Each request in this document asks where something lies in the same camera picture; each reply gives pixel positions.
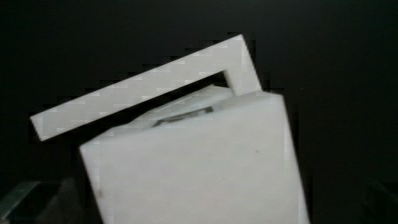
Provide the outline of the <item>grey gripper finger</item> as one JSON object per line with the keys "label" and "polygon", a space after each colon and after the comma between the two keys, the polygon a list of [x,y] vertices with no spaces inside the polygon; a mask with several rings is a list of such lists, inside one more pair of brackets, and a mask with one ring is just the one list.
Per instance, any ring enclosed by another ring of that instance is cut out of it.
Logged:
{"label": "grey gripper finger", "polygon": [[0,199],[0,224],[84,224],[73,179],[14,186]]}

